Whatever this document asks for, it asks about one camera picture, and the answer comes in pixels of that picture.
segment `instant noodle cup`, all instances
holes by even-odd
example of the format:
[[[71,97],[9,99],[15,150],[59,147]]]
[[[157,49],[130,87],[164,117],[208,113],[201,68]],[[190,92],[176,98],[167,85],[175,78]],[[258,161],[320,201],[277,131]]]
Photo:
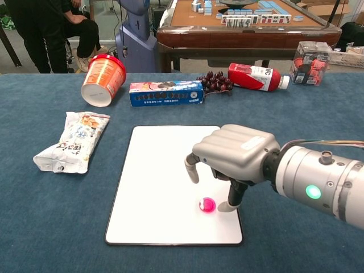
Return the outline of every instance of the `instant noodle cup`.
[[[82,98],[93,106],[108,106],[125,78],[126,70],[120,60],[107,54],[96,55],[81,87]]]

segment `white board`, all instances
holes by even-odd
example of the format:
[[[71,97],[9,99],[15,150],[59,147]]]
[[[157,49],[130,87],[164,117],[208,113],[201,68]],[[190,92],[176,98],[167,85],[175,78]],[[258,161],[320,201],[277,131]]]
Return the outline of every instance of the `white board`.
[[[230,182],[215,179],[197,164],[200,182],[184,167],[194,144],[216,126],[138,126],[130,139],[105,233],[109,244],[234,245],[243,240],[237,211],[205,213],[203,197],[218,206],[228,198]]]

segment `white bottle cap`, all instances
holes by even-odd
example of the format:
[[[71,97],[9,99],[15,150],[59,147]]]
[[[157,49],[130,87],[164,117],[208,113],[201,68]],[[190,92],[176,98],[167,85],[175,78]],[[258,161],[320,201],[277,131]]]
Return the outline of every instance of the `white bottle cap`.
[[[278,85],[278,88],[287,89],[288,84],[289,84],[289,76],[283,76],[280,78],[280,83]]]

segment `bottle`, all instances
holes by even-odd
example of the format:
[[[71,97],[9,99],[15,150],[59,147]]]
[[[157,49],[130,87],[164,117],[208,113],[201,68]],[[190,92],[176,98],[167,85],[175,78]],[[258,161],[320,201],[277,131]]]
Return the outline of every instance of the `bottle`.
[[[282,77],[275,69],[236,63],[230,64],[228,78],[243,88],[267,92],[286,89],[289,83],[289,77]]]

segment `person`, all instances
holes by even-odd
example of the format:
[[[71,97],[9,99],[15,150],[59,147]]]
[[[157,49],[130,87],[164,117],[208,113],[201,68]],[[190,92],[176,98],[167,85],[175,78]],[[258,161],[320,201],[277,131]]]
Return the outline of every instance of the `person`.
[[[75,16],[83,16],[79,10],[81,0],[68,0],[70,11]],[[76,60],[78,67],[83,71],[88,71],[89,58],[93,56],[93,50],[96,47],[96,55],[107,54],[109,49],[100,45],[98,36],[97,23],[90,20],[90,14],[86,13],[86,18],[79,24],[65,20],[64,32],[66,38],[79,36],[80,42],[77,48],[72,50],[72,55]]]
[[[72,14],[68,1],[5,0],[25,48],[40,73],[50,73],[51,68],[53,73],[68,73],[64,20],[76,26],[87,19],[83,15]]]

